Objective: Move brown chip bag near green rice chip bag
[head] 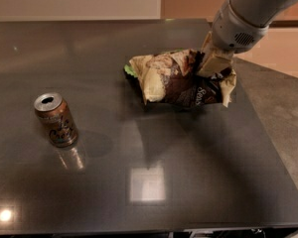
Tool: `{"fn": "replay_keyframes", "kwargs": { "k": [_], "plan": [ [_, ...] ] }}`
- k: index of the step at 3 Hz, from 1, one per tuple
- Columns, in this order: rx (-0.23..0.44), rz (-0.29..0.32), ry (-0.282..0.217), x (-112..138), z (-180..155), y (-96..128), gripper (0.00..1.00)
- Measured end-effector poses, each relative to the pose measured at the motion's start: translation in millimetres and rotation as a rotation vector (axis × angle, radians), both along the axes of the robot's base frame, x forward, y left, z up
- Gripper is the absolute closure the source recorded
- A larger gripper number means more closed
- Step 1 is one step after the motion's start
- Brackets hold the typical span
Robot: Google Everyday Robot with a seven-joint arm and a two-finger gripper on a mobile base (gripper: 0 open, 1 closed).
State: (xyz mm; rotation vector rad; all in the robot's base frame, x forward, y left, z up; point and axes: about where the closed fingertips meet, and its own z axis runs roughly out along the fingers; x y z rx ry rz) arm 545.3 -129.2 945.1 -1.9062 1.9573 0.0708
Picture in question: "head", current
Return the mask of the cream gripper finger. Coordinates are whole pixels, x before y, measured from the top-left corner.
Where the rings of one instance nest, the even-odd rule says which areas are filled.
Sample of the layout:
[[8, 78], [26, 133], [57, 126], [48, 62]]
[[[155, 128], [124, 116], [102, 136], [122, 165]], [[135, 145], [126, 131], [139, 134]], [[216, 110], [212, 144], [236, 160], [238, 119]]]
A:
[[203, 52], [202, 62], [197, 69], [197, 75], [210, 77], [231, 66], [233, 52], [226, 52], [218, 49], [211, 49]]
[[206, 54], [211, 47], [212, 47], [212, 32], [208, 32], [203, 42], [203, 45], [201, 47], [201, 52], [203, 54]]

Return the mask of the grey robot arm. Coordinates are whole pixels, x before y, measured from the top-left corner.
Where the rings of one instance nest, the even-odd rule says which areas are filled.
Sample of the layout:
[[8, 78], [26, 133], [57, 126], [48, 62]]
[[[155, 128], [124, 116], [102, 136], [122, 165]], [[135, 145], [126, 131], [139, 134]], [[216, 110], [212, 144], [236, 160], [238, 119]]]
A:
[[225, 0], [202, 46], [197, 75], [210, 77], [231, 66], [234, 54], [251, 50], [278, 14], [298, 0]]

